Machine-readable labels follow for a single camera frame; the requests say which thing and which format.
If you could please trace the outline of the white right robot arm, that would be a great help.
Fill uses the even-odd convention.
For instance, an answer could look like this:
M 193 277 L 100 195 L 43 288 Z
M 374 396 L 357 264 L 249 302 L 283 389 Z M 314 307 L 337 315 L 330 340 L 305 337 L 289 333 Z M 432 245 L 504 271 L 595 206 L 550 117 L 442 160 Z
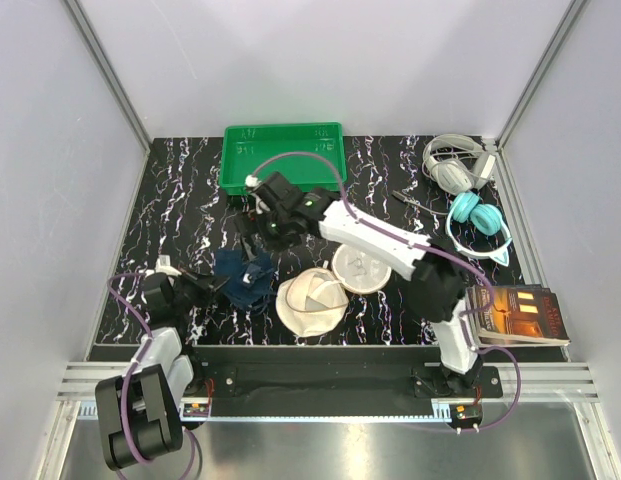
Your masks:
M 264 246 L 283 251 L 304 236 L 353 247 L 390 267 L 403 279 L 404 301 L 417 318 L 430 323 L 440 349 L 441 372 L 430 389 L 466 396 L 480 383 L 483 360 L 462 325 L 466 284 L 461 260 L 431 243 L 428 237 L 394 227 L 316 187 L 302 192 L 281 173 L 265 180 L 246 177 L 246 191 L 255 199 L 243 227 Z

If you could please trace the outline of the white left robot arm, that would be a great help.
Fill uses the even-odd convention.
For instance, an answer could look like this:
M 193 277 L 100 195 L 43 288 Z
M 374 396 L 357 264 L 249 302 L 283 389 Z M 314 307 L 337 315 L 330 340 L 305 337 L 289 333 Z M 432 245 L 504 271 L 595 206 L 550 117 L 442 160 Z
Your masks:
M 145 281 L 149 319 L 112 287 L 124 278 Z M 181 449 L 184 427 L 179 404 L 183 395 L 198 394 L 206 382 L 206 372 L 186 345 L 186 317 L 194 307 L 205 308 L 229 280 L 227 275 L 157 267 L 121 273 L 107 281 L 109 293 L 144 330 L 123 372 L 95 387 L 104 459 L 118 476 L 127 467 L 148 465 Z

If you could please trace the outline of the dark blue bra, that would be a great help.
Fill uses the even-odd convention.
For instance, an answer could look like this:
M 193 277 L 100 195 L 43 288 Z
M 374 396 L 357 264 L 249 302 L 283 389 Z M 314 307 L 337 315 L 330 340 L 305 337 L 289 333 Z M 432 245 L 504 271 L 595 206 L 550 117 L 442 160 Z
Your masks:
M 272 288 L 274 266 L 263 251 L 248 259 L 241 250 L 217 250 L 213 271 L 228 278 L 221 293 L 238 310 L 262 313 L 276 296 Z

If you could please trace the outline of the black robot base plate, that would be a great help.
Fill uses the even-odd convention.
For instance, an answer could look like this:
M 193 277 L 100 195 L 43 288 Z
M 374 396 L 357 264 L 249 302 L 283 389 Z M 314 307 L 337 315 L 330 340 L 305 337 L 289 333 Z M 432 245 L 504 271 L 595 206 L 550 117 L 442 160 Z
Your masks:
M 479 392 L 447 390 L 436 347 L 197 347 L 195 384 L 214 384 L 214 418 L 416 417 L 432 400 L 500 400 L 496 368 L 484 366 Z

